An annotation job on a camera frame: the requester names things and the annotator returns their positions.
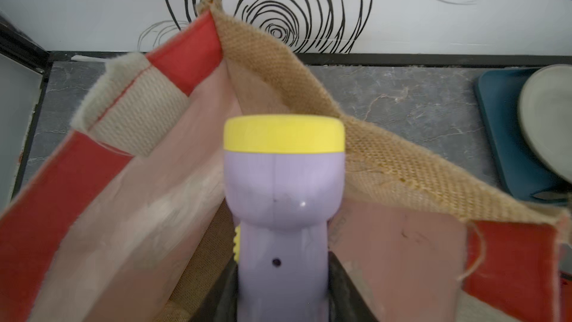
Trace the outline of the purple flashlight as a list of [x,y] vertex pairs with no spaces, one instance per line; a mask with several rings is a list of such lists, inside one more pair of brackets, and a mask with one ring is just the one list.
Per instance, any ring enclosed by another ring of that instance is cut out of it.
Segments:
[[345,183],[345,128],[311,115],[226,121],[226,202],[238,219],[239,321],[327,321],[329,220]]

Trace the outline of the red jute tote bag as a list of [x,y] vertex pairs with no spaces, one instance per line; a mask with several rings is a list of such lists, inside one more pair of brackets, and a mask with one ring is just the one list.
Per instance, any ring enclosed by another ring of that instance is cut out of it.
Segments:
[[223,129],[252,115],[345,128],[328,249],[378,321],[569,321],[566,208],[517,201],[346,115],[292,51],[201,0],[147,54],[107,62],[71,131],[1,216],[3,321],[189,321],[226,264]]

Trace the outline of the grey round plate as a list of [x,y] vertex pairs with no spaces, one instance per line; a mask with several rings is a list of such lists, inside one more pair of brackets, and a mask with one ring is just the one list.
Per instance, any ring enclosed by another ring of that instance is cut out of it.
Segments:
[[532,152],[549,170],[571,182],[571,66],[534,72],[518,100],[518,119]]

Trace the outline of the teal tray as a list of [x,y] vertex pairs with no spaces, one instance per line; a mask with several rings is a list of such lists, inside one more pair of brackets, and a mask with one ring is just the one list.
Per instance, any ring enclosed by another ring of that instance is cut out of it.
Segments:
[[475,95],[503,190],[520,201],[564,207],[570,183],[534,155],[518,122],[520,93],[536,71],[487,71],[475,83]]

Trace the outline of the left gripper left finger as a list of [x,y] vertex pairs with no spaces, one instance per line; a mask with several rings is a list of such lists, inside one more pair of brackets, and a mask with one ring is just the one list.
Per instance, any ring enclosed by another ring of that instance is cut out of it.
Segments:
[[190,322],[236,322],[238,264],[230,259]]

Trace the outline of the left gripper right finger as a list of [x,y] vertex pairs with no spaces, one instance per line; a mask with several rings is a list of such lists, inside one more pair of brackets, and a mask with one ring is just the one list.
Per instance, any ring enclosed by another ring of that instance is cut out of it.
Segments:
[[329,251],[328,279],[330,322],[378,322],[332,251]]

